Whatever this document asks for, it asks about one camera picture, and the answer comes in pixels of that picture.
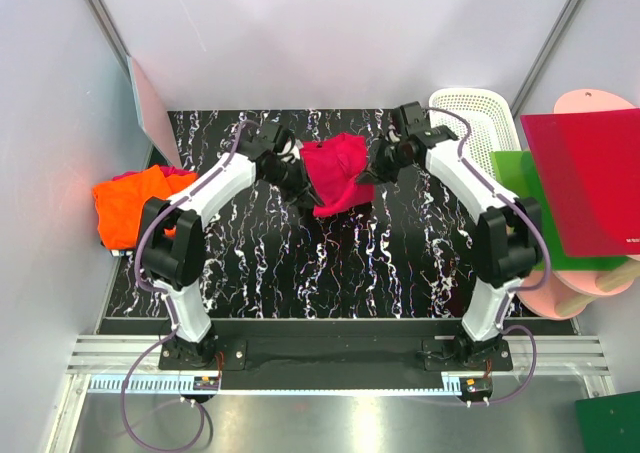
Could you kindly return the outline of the red t shirt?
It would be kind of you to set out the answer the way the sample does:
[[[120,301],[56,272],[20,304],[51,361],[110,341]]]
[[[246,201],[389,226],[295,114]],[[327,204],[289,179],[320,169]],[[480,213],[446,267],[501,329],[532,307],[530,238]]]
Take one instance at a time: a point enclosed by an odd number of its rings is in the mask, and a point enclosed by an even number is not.
[[[325,141],[305,142],[300,154],[323,202],[313,208],[315,217],[331,217],[374,200],[375,187],[356,182],[367,164],[363,136],[341,133]]]

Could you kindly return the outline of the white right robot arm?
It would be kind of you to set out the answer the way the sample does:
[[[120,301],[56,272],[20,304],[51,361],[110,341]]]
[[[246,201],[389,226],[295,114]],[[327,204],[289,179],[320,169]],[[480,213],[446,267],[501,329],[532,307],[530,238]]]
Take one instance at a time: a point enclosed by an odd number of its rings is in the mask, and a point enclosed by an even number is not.
[[[466,208],[474,222],[471,263],[476,281],[461,331],[437,359],[472,370],[498,351],[513,298],[527,291],[525,279],[540,262],[549,262],[550,254],[539,202],[517,196],[466,156],[465,145],[472,135],[469,121],[457,113],[450,115],[465,129],[464,136],[458,136],[446,125],[432,125],[428,114],[417,102],[395,108],[391,128],[376,140],[356,181],[394,183],[401,169],[416,165]]]

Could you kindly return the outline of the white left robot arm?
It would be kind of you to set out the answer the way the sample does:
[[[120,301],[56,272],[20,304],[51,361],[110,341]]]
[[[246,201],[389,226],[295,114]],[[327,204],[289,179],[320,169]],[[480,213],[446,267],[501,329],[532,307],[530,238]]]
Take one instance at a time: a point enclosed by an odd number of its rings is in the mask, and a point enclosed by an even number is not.
[[[205,229],[236,195],[264,181],[303,209],[322,205],[304,166],[302,144],[278,123],[242,121],[229,152],[193,184],[143,206],[136,282],[165,302],[171,321],[166,355],[196,369],[215,362],[216,335],[199,286],[206,257]]]

